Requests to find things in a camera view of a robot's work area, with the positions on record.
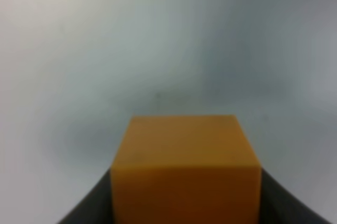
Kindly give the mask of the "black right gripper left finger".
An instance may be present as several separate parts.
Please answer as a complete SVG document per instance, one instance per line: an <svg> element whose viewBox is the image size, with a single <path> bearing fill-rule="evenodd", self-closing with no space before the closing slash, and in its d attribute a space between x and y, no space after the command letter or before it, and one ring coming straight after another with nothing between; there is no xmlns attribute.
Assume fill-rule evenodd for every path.
<svg viewBox="0 0 337 224"><path fill-rule="evenodd" d="M109 171L105 172L93 189L59 223L115 223Z"/></svg>

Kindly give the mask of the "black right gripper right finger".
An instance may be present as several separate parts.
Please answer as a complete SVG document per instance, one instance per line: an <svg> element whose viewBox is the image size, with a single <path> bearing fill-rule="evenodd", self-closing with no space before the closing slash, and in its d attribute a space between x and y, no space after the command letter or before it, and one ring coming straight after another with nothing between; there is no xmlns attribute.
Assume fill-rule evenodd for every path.
<svg viewBox="0 0 337 224"><path fill-rule="evenodd" d="M328 221L289 193L268 172L262 170L259 223L326 224Z"/></svg>

